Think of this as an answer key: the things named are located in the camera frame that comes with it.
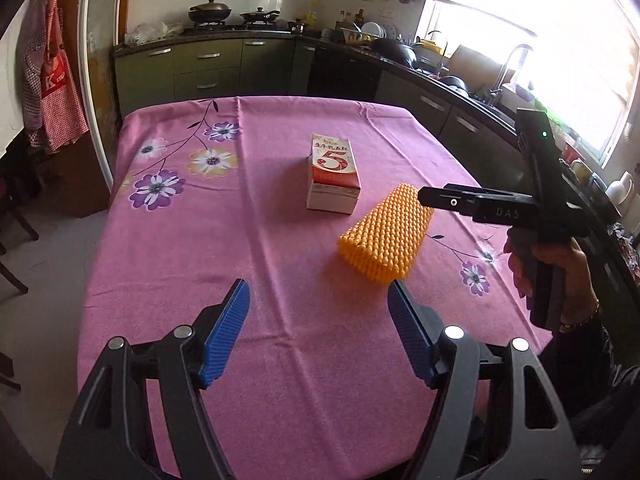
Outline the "person's right hand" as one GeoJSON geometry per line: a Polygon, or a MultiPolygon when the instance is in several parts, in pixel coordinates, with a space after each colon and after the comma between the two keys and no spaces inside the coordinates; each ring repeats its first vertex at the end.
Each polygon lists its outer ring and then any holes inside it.
{"type": "MultiPolygon", "coordinates": [[[[508,237],[503,251],[510,255],[508,267],[518,294],[521,298],[533,297],[534,286],[525,273],[524,263],[515,255],[512,237],[508,237]]],[[[534,246],[533,255],[543,263],[564,270],[564,307],[560,317],[562,331],[567,332],[592,320],[599,312],[599,300],[592,287],[587,257],[576,240],[567,244],[534,246]]]]}

